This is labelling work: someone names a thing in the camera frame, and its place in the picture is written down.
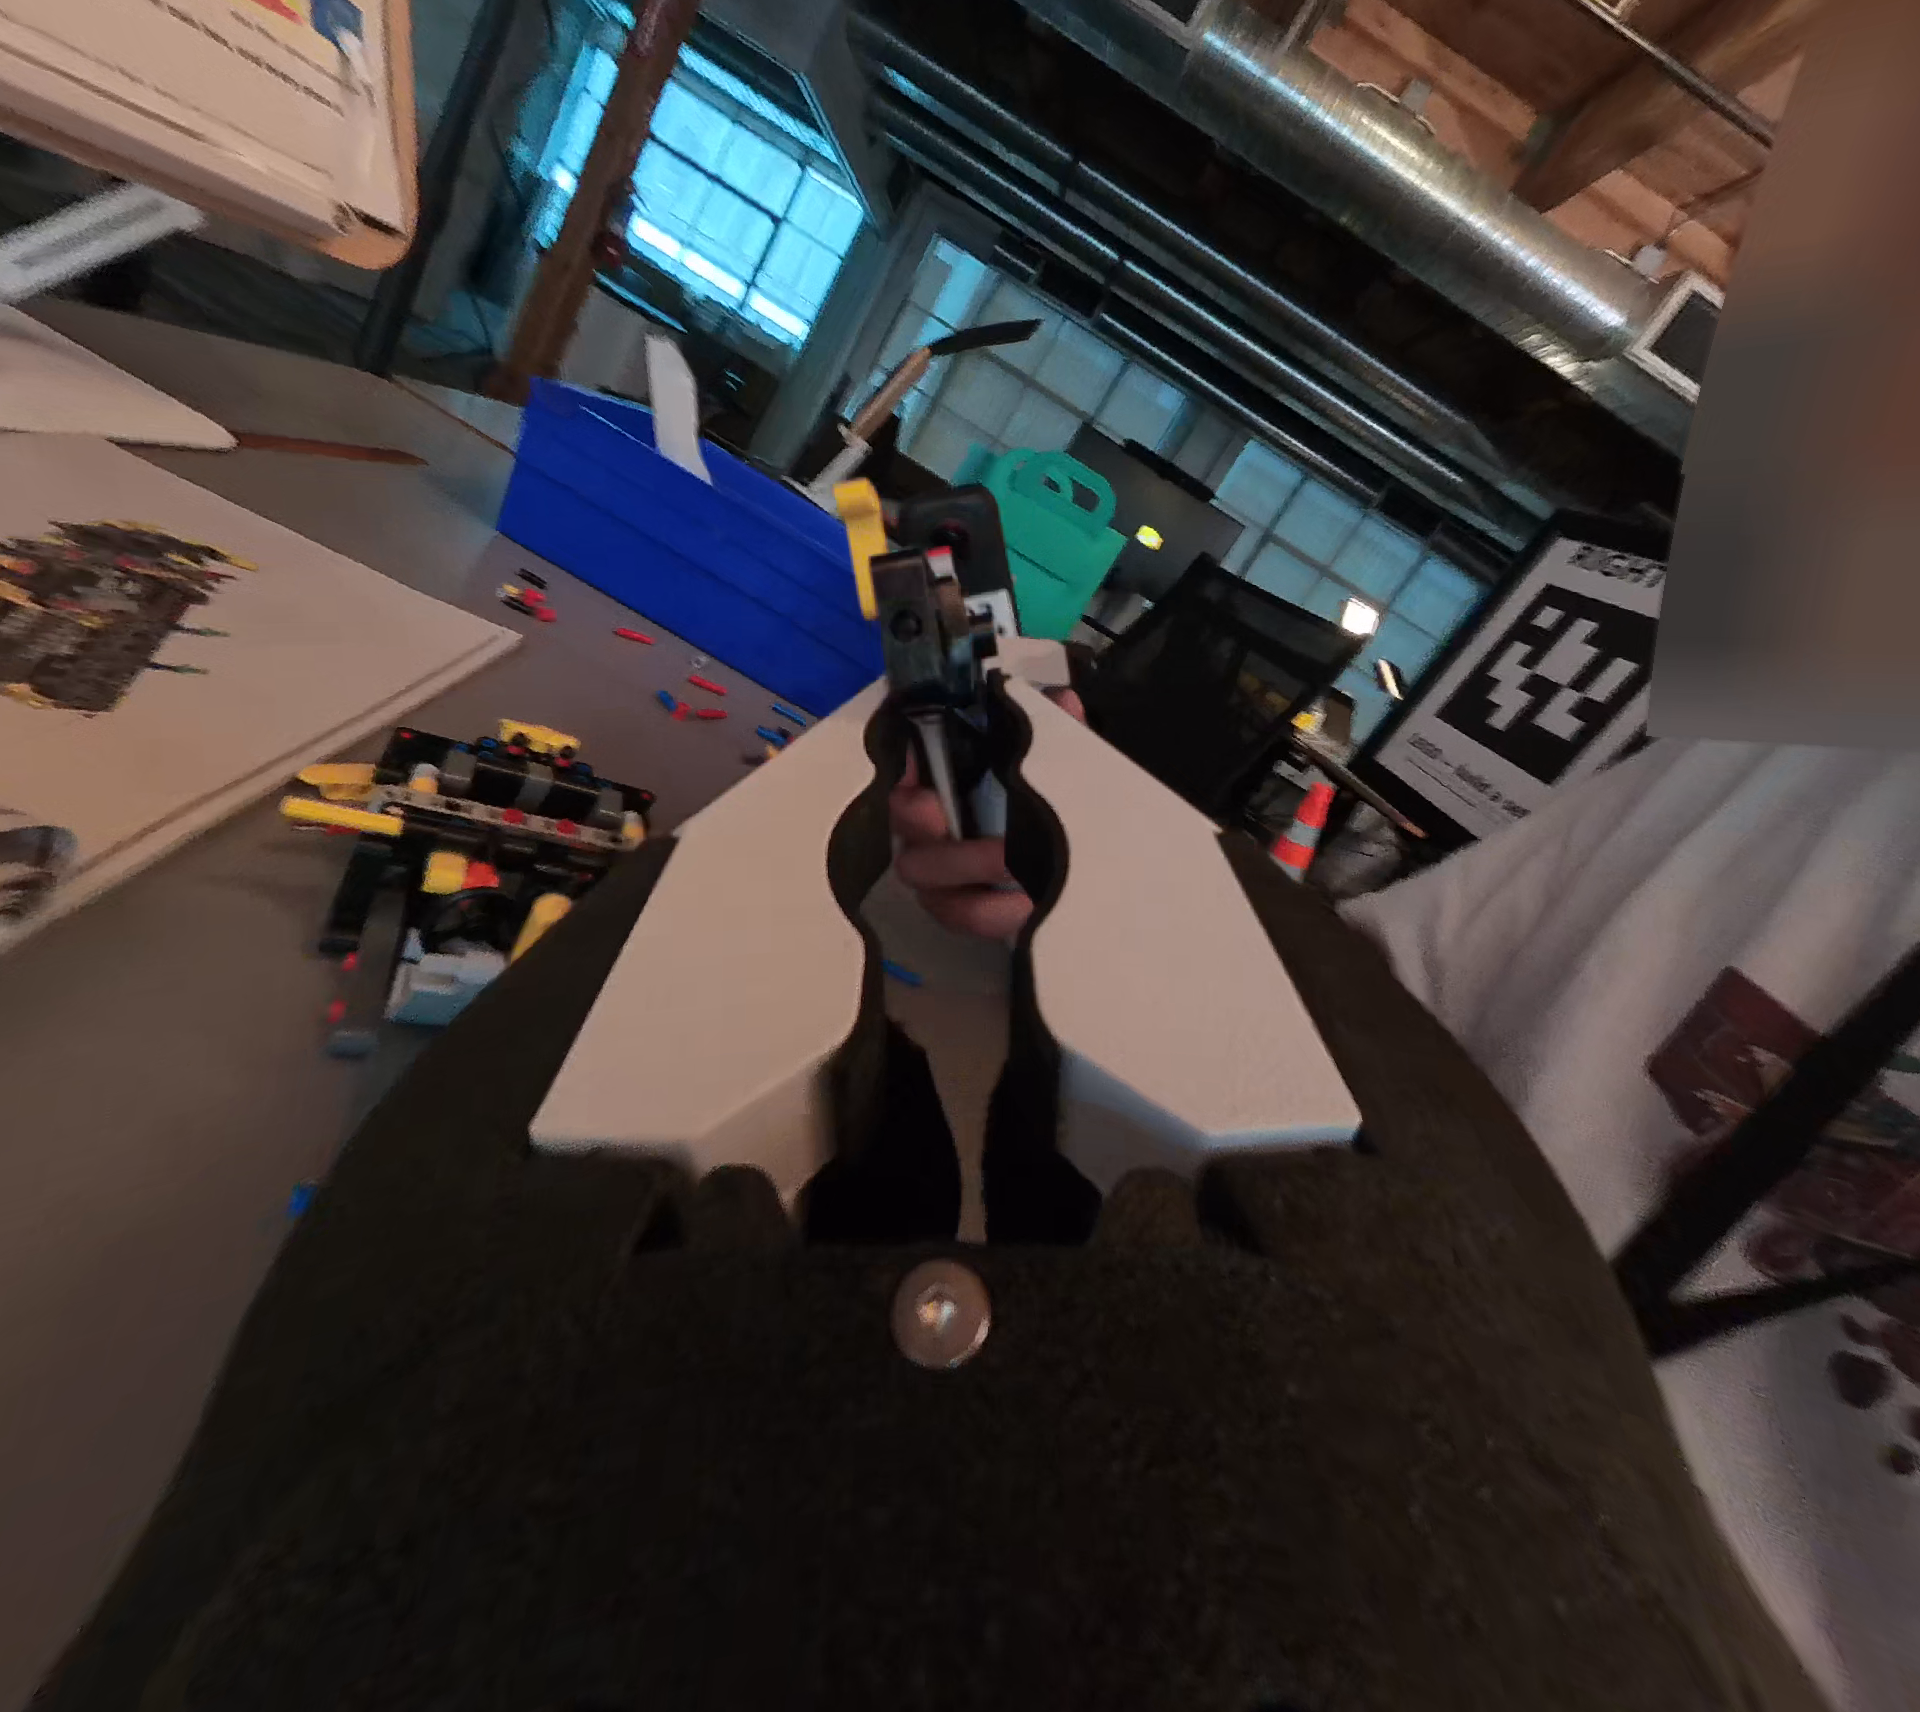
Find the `large paned window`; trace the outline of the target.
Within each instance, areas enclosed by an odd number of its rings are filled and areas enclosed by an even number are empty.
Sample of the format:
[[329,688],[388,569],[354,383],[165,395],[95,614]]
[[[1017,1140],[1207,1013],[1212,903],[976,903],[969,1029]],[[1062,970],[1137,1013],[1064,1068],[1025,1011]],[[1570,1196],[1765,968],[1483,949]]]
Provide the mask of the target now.
[[794,357],[867,227],[805,83],[702,20],[660,90],[597,274],[660,315]]

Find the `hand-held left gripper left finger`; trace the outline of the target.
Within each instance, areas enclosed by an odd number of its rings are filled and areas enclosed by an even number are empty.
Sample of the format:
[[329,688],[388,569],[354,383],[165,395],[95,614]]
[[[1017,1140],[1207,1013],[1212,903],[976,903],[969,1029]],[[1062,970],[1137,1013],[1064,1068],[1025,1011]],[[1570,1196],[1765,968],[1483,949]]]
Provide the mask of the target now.
[[637,923],[531,1122],[542,1154],[765,1172],[788,1205],[838,1153],[830,1063],[875,1001],[904,1025],[891,967],[932,980],[932,927],[895,867],[830,870],[830,840],[876,766],[872,682],[680,827]]

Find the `partly built lego chassis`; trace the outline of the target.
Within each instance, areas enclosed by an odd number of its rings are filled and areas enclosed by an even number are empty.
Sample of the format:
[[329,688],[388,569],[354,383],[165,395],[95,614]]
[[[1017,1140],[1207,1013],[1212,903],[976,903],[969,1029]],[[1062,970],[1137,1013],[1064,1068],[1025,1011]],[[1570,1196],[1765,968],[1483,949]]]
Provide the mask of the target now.
[[396,728],[373,763],[311,765],[278,804],[349,856],[318,932],[332,1058],[384,1029],[449,1029],[653,831],[653,791],[576,734],[505,718],[457,739]]

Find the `person's right hand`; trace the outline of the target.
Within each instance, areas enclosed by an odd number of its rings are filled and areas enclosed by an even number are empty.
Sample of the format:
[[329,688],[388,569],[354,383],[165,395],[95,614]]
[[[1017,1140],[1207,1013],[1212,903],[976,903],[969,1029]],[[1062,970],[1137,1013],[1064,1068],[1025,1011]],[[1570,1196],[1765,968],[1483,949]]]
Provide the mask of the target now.
[[895,870],[944,930],[1012,947],[1034,903],[1007,860],[1005,831],[956,839],[942,801],[909,754],[889,795]]

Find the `wooden post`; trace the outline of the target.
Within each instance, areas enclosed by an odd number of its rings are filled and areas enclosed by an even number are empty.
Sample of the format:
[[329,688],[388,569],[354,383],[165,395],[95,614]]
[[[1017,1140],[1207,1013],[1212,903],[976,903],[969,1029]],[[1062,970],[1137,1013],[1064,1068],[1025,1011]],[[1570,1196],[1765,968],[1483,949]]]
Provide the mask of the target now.
[[641,153],[702,2],[637,0],[637,22],[621,50],[588,159],[558,236],[521,302],[511,346],[493,366],[488,399],[524,405],[535,380],[561,375],[588,291],[624,235]]

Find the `blue plastic bin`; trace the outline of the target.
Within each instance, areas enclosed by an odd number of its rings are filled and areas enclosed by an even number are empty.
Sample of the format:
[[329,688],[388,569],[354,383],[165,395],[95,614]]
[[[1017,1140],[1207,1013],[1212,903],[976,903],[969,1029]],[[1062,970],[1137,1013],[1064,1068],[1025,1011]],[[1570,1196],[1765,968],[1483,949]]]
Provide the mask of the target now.
[[496,528],[813,716],[885,675],[843,522],[705,441],[664,457],[644,405],[535,380]]

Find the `scattered small lego pins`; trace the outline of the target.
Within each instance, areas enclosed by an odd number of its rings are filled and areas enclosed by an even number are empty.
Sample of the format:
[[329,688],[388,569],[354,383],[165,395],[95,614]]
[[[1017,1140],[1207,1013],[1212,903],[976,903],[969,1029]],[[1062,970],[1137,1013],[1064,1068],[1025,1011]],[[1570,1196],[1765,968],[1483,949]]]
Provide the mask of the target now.
[[536,631],[562,628],[583,641],[616,647],[637,662],[637,690],[663,718],[743,728],[740,759],[751,766],[770,761],[811,725],[805,711],[752,688],[743,675],[722,669],[709,652],[684,644],[653,620],[632,614],[613,619],[597,608],[575,614],[572,604],[558,607],[541,573],[511,573],[493,597],[503,613]]

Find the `orange traffic cone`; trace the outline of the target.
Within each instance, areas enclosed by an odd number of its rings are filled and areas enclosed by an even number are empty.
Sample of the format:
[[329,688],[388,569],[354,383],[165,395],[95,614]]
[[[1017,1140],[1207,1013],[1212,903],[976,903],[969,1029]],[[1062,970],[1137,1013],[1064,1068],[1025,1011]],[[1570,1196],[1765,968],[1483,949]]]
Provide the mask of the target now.
[[1320,777],[1304,791],[1282,832],[1269,844],[1269,856],[1295,882],[1304,885],[1327,832],[1337,787]]

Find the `black white marker sign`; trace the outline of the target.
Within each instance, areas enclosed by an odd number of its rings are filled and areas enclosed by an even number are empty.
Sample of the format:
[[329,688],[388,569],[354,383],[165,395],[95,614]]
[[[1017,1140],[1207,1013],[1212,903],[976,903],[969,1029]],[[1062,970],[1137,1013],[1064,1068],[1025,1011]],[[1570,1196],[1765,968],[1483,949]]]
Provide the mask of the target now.
[[1356,754],[1435,855],[1497,837],[1647,736],[1671,536],[1556,514]]

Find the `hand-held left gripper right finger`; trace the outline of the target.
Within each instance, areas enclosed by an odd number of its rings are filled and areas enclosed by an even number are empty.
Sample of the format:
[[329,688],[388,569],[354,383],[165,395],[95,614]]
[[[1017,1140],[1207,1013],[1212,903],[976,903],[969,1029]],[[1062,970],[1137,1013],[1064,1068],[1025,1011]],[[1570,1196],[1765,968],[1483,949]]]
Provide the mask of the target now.
[[1025,675],[992,680],[1003,850],[1028,904],[983,1137],[990,1241],[1085,1241],[1137,1172],[1349,1154],[1360,1103],[1269,932],[1253,875],[1189,807]]

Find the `yellow curved lego panel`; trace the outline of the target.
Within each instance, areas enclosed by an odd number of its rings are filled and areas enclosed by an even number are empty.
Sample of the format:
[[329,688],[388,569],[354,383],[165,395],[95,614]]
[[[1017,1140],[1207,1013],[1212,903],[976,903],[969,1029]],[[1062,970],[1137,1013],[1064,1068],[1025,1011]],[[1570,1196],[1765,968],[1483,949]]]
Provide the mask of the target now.
[[860,614],[869,622],[878,620],[878,595],[875,583],[876,561],[891,549],[885,502],[875,483],[867,477],[852,477],[833,489],[833,513],[843,526],[855,597]]

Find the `teal plastic object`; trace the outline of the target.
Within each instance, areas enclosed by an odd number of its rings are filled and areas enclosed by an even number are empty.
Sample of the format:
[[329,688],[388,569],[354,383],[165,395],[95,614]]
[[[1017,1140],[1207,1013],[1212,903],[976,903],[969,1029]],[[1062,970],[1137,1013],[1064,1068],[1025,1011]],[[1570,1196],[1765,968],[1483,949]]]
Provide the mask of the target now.
[[1111,481],[1066,450],[974,445],[956,486],[996,504],[1021,632],[1066,643],[1129,544]]

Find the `silver air duct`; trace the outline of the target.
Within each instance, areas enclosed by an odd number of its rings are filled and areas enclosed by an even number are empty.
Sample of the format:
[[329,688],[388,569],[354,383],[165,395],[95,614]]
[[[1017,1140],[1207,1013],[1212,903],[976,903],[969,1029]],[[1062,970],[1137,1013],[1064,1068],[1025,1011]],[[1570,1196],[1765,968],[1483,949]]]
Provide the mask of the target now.
[[1681,410],[1699,403],[1722,309],[1715,281],[1655,282],[1566,235],[1400,99],[1240,0],[1047,0],[1047,15],[1525,357],[1573,383],[1620,376]]

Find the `open instruction booklet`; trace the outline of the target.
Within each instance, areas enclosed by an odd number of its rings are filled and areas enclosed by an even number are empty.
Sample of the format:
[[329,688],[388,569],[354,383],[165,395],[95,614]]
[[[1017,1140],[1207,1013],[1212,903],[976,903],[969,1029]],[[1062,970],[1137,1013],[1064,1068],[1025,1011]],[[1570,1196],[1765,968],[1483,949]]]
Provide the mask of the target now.
[[7,953],[518,637],[101,437],[4,437]]

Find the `black lego frame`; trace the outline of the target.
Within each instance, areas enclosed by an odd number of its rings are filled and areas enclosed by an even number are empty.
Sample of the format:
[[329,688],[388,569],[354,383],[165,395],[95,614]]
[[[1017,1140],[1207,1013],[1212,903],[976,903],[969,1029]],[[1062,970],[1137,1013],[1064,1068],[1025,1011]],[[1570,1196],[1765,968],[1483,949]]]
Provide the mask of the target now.
[[990,667],[1007,637],[1007,595],[971,595],[950,544],[882,552],[870,583],[885,678],[917,740],[920,782],[947,834],[974,839],[992,777]]

